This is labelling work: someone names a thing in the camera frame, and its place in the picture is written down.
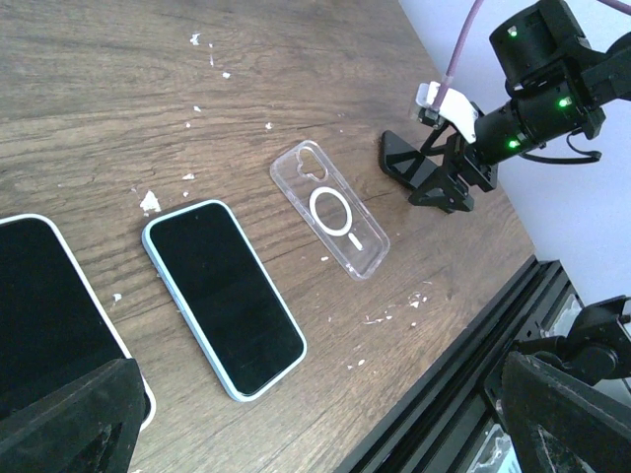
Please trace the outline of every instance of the white backdrop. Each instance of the white backdrop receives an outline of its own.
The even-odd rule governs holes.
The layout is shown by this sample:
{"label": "white backdrop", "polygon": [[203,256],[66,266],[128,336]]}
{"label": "white backdrop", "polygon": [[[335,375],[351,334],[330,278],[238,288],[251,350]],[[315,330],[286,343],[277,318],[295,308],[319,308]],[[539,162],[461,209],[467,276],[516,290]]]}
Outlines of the white backdrop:
{"label": "white backdrop", "polygon": [[[441,73],[447,69],[472,3],[400,0]],[[504,74],[488,36],[533,3],[486,0],[473,23],[452,87],[487,112],[508,99]],[[605,51],[631,31],[631,17],[596,0],[567,3],[594,49]],[[588,142],[574,137],[579,149],[602,151],[600,163],[549,166],[512,158],[500,165],[502,186],[534,242],[537,257],[560,259],[586,304],[620,294],[631,296],[631,102],[612,102],[604,109],[607,120],[596,139]],[[561,139],[540,154],[568,157],[572,151]]]}

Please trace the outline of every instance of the phone screen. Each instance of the phone screen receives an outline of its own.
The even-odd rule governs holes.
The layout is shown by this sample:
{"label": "phone screen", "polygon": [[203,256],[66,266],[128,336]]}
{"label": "phone screen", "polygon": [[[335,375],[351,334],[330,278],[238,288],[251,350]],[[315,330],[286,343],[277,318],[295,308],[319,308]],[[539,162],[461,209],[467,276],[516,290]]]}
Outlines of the phone screen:
{"label": "phone screen", "polygon": [[207,203],[149,237],[235,389],[252,396],[305,345],[229,210]]}
{"label": "phone screen", "polygon": [[[120,346],[46,222],[0,224],[0,421],[118,358]],[[150,401],[145,393],[145,419]]]}

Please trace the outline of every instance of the transparent phone case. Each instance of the transparent phone case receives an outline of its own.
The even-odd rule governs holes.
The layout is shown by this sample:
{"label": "transparent phone case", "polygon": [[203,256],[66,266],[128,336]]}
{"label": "transparent phone case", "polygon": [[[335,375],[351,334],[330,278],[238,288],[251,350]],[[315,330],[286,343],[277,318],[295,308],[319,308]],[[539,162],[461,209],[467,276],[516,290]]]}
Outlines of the transparent phone case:
{"label": "transparent phone case", "polygon": [[386,257],[389,239],[320,146],[304,141],[270,172],[351,278],[370,278]]}

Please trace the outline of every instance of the white circle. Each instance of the white circle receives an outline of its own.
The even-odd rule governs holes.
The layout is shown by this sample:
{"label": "white circle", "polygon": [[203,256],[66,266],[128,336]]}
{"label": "white circle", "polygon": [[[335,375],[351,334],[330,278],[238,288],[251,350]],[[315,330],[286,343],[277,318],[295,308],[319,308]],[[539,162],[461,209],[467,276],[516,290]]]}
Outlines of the white circle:
{"label": "white circle", "polygon": [[[316,210],[316,201],[321,194],[331,194],[332,196],[337,197],[337,200],[339,200],[344,206],[344,210],[346,211],[346,223],[341,229],[330,229],[322,222],[322,220],[319,219]],[[315,222],[320,226],[320,228],[323,229],[326,234],[329,234],[332,237],[344,237],[348,233],[348,231],[351,230],[351,225],[353,225],[353,214],[351,213],[351,208],[348,205],[348,202],[346,202],[344,196],[335,189],[324,186],[318,187],[316,190],[314,190],[314,192],[312,192],[312,196],[309,198],[309,210],[312,211],[312,216],[314,217]]]}

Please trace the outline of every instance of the brown tabletop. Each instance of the brown tabletop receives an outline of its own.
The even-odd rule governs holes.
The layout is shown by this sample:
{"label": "brown tabletop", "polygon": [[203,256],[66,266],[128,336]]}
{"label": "brown tabletop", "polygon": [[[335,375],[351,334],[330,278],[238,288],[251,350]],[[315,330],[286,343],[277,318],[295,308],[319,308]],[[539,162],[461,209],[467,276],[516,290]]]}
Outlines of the brown tabletop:
{"label": "brown tabletop", "polygon": [[[153,388],[131,471],[332,470],[532,252],[501,189],[447,216],[379,170],[384,129],[427,136],[408,105],[440,77],[394,1],[2,2],[0,38],[0,215],[58,225]],[[390,237],[367,282],[320,260],[269,176],[304,139]],[[148,190],[230,205],[302,327],[307,357],[258,401],[227,396],[156,277]]]}

